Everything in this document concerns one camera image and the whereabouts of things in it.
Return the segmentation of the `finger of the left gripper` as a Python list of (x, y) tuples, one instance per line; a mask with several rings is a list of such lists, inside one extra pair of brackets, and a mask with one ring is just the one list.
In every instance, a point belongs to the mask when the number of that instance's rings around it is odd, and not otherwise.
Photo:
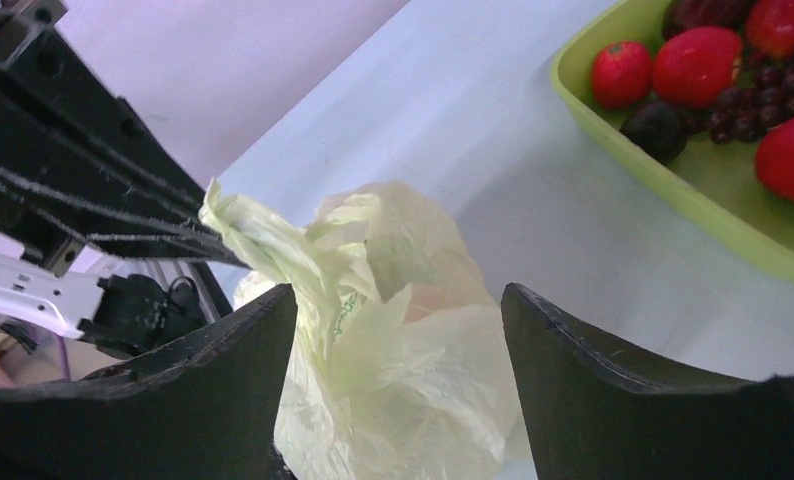
[(120, 258), (241, 265), (198, 209), (73, 155), (50, 166), (0, 163), (0, 232), (30, 247), (39, 265), (66, 240)]
[(57, 198), (196, 211), (202, 188), (85, 64), (55, 17), (48, 2), (0, 9), (0, 175)]

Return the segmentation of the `pale green plastic bag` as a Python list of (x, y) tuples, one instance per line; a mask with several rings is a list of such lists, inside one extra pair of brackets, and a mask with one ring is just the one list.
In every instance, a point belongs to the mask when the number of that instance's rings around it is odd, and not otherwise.
[(405, 183), (303, 228), (212, 183), (199, 212), (248, 268), (234, 304), (297, 302), (274, 429), (299, 479), (492, 479), (530, 455), (498, 302), (454, 219)]

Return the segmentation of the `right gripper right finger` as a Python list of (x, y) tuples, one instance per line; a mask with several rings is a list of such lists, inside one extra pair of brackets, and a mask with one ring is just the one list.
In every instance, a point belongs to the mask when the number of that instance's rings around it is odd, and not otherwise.
[(502, 321), (542, 479), (794, 479), (794, 377), (666, 358), (512, 283)]

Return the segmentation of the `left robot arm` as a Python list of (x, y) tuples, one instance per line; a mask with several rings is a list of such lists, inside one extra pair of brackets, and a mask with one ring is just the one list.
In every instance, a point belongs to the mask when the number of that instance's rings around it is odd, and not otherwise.
[(203, 189), (57, 30), (59, 1), (0, 2), (0, 329), (20, 323), (120, 358), (207, 323)]

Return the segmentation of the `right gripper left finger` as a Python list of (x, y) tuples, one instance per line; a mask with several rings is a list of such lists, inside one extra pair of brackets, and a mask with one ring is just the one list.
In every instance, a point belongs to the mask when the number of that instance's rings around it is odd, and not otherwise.
[(72, 382), (0, 388), (0, 479), (287, 479), (292, 288)]

